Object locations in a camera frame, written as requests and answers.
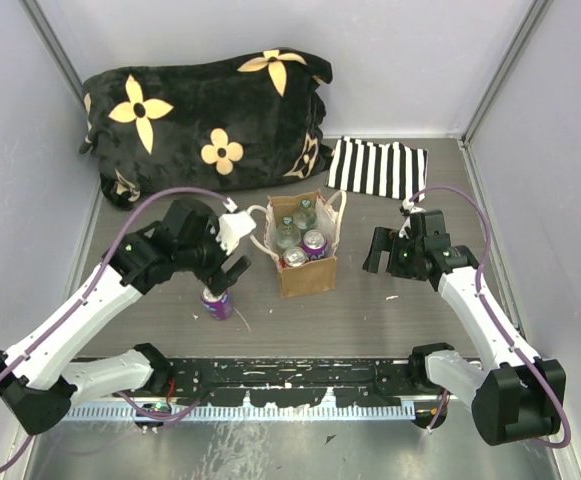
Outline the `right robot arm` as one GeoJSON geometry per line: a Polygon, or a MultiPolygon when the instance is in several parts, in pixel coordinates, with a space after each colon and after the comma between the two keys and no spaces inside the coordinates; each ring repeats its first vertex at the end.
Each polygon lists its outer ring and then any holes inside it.
{"type": "Polygon", "coordinates": [[[445,390],[471,412],[481,438],[496,446],[562,430],[566,373],[527,343],[496,302],[471,250],[455,245],[439,210],[415,210],[401,229],[374,230],[363,270],[381,257],[396,278],[429,283],[458,317],[478,352],[464,359],[447,343],[413,348],[407,375],[414,390],[445,390]]]}

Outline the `clear bottle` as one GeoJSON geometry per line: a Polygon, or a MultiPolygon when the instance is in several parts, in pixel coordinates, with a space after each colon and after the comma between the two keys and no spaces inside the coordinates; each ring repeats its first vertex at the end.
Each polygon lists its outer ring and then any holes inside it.
{"type": "Polygon", "coordinates": [[[275,233],[275,244],[277,249],[283,253],[288,248],[301,244],[302,234],[298,226],[294,223],[292,216],[284,216],[277,226],[275,233]]]}
{"type": "Polygon", "coordinates": [[[309,198],[300,201],[293,212],[293,223],[302,233],[317,228],[317,214],[313,202],[309,198]]]}

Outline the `cat print canvas bag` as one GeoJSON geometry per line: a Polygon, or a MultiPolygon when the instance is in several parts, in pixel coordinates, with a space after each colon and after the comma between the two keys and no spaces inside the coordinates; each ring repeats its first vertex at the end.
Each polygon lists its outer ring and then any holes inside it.
{"type": "Polygon", "coordinates": [[[297,196],[269,196],[266,206],[251,205],[247,209],[251,216],[255,212],[264,215],[261,239],[251,234],[250,240],[276,268],[282,298],[319,294],[335,288],[338,262],[336,253],[346,204],[347,194],[342,190],[337,190],[329,199],[317,190],[297,196]],[[324,227],[323,233],[327,241],[326,256],[302,266],[287,267],[283,265],[282,254],[276,246],[275,234],[282,218],[290,216],[303,199],[315,203],[317,227],[319,230],[324,227]]]}

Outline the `red soda can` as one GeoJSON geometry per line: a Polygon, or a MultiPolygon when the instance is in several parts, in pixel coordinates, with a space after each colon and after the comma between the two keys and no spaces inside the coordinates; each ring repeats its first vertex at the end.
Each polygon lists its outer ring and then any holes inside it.
{"type": "Polygon", "coordinates": [[[281,260],[283,268],[295,268],[306,264],[309,258],[301,247],[292,246],[284,251],[281,260]]]}

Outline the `purple soda can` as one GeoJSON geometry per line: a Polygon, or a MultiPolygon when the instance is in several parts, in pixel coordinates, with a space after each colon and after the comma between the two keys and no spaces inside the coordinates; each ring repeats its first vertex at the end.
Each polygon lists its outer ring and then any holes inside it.
{"type": "Polygon", "coordinates": [[[321,260],[327,257],[327,239],[316,229],[307,231],[302,239],[302,248],[309,261],[321,260]]]}
{"type": "Polygon", "coordinates": [[[200,299],[206,310],[216,320],[227,320],[233,314],[234,303],[228,290],[215,295],[208,287],[205,287],[201,291],[200,299]]]}

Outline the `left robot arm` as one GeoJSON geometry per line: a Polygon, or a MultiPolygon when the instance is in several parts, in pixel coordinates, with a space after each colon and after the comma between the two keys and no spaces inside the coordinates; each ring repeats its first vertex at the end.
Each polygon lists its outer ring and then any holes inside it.
{"type": "Polygon", "coordinates": [[[84,284],[26,338],[0,350],[0,398],[24,431],[36,436],[81,403],[116,392],[164,393],[169,360],[152,344],[93,362],[74,357],[112,319],[177,272],[190,272],[211,294],[233,286],[250,265],[224,263],[256,223],[233,202],[217,214],[191,198],[174,201],[164,218],[123,229],[84,284]]]}

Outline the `clear bottle front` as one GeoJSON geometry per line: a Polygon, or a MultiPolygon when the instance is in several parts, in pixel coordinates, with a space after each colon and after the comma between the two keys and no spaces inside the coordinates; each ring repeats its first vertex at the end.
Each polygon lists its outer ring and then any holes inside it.
{"type": "Polygon", "coordinates": [[[302,234],[298,226],[294,223],[292,216],[284,216],[277,226],[275,233],[275,244],[277,249],[283,253],[288,248],[301,244],[302,234]]]}

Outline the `purple soda can front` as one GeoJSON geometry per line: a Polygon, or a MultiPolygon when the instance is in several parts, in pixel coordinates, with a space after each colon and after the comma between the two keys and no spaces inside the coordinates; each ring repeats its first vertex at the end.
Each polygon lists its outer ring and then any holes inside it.
{"type": "Polygon", "coordinates": [[[215,295],[208,287],[205,287],[201,291],[200,299],[206,310],[216,320],[227,320],[233,314],[234,303],[228,290],[215,295]]]}

